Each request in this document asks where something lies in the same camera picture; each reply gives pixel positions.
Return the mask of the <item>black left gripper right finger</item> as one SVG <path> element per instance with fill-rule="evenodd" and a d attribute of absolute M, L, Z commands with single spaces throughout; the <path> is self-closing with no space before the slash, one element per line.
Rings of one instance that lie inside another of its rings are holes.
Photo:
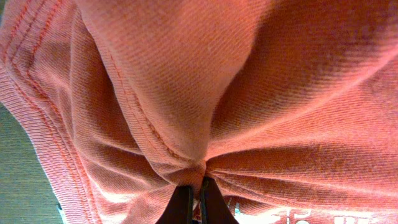
<path fill-rule="evenodd" d="M 202 224 L 238 224 L 214 179 L 203 178 L 200 198 Z"/>

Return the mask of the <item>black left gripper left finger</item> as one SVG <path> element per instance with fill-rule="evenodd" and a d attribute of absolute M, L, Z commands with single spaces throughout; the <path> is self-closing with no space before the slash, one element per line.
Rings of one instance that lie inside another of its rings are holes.
<path fill-rule="evenodd" d="M 163 214 L 156 224 L 192 224 L 193 189 L 190 186 L 176 187 Z"/>

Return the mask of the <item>red printed t-shirt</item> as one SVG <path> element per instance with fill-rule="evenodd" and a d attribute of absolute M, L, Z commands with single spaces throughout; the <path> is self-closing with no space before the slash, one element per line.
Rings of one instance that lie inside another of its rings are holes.
<path fill-rule="evenodd" d="M 8 1 L 1 103 L 68 223 L 397 222 L 396 1 Z"/>

